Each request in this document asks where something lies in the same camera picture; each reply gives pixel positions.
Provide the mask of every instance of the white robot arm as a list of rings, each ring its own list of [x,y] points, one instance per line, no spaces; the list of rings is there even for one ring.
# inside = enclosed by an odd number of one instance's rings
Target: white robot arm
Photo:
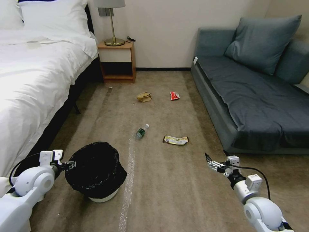
[[[0,198],[0,232],[29,232],[33,206],[44,199],[60,172],[76,166],[61,163],[62,150],[42,151],[40,166],[22,172],[11,190]]]
[[[237,167],[240,165],[239,157],[227,156],[225,162],[218,163],[206,153],[205,156],[210,168],[223,173],[230,180],[232,189],[244,205],[246,218],[257,232],[294,232],[283,218],[280,208],[271,200],[259,196],[261,177],[257,174],[247,178],[241,175]]]

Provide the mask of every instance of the brass lamp base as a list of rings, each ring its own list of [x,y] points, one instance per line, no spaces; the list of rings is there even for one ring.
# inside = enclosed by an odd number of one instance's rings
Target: brass lamp base
[[[123,39],[112,38],[105,40],[104,43],[107,46],[121,46],[125,44],[125,41]]]

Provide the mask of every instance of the bed frame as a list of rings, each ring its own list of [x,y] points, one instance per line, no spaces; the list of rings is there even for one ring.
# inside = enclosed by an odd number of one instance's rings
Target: bed frame
[[[88,28],[94,33],[92,19],[89,11],[88,5],[85,8],[85,12],[88,18]],[[81,92],[85,88],[85,85],[89,81],[103,82],[103,72],[101,69],[101,62],[99,57],[94,59],[91,64],[82,72],[75,85],[70,86],[68,99],[65,101],[64,105],[57,111],[55,116],[52,118],[49,125],[45,128],[42,136],[39,138],[37,143],[29,152],[29,155],[39,153],[43,150],[48,150],[53,140],[55,139],[58,131],[65,122],[72,108],[75,107],[76,114],[80,114],[79,109],[76,105],[76,100],[80,96]],[[38,156],[32,156],[23,162],[16,170],[15,176],[18,176],[24,170],[30,167],[36,167],[39,165]]]

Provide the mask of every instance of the white wall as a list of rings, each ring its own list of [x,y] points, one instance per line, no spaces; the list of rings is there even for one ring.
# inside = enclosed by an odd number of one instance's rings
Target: white wall
[[[266,17],[302,15],[302,21],[295,37],[309,43],[309,0],[272,0]],[[301,84],[309,88],[309,73]]]
[[[190,67],[200,26],[236,28],[241,16],[264,17],[271,0],[126,0],[114,9],[116,37],[136,39],[137,67]],[[95,34],[111,37],[109,17],[89,0]]]

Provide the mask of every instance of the black cable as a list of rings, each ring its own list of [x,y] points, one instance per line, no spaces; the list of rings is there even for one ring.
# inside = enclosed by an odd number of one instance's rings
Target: black cable
[[[15,166],[14,168],[12,169],[11,173],[10,173],[10,176],[9,176],[9,182],[10,182],[10,185],[13,187],[13,183],[12,183],[12,175],[13,175],[13,172],[14,170],[18,167],[18,165],[20,165],[23,161],[25,161],[26,159],[30,158],[30,157],[33,157],[35,155],[39,155],[40,153],[36,153],[36,154],[33,154],[33,155],[30,155],[30,156],[27,156],[26,158],[24,158],[23,160],[19,161]]]
[[[236,166],[236,165],[232,165],[230,164],[230,166],[232,167],[236,167],[236,168],[241,168],[241,169],[250,169],[250,170],[255,170],[257,172],[259,172],[265,179],[266,182],[266,186],[267,186],[267,193],[268,193],[268,199],[270,200],[270,190],[269,190],[269,184],[268,184],[268,180],[266,178],[266,176],[264,175],[264,173],[262,173],[260,170],[256,169],[256,168],[249,168],[249,167],[240,167],[240,166]]]
[[[127,43],[135,42],[135,39],[131,39],[129,36],[127,37],[127,40],[125,40]]]

